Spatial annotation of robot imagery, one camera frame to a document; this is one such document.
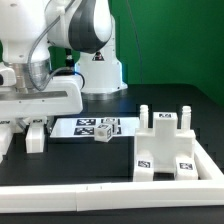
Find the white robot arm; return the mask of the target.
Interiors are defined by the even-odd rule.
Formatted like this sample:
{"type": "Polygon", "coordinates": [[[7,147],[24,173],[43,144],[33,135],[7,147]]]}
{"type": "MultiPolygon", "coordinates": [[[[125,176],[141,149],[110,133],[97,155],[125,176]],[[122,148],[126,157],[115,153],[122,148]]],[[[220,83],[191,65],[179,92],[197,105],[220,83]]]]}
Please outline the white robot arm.
{"type": "Polygon", "coordinates": [[[127,88],[108,0],[0,0],[0,130],[78,114],[127,88]]]}

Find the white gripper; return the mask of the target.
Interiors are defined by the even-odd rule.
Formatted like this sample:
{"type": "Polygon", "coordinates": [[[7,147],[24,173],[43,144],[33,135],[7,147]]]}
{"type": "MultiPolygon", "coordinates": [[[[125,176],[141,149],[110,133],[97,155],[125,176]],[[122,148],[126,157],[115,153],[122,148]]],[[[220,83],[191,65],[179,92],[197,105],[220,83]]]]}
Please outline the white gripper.
{"type": "Polygon", "coordinates": [[[78,75],[56,76],[42,92],[19,93],[13,89],[0,90],[0,119],[17,119],[17,125],[26,133],[30,119],[47,117],[46,128],[52,132],[58,115],[79,114],[83,110],[81,87],[78,75]]]}

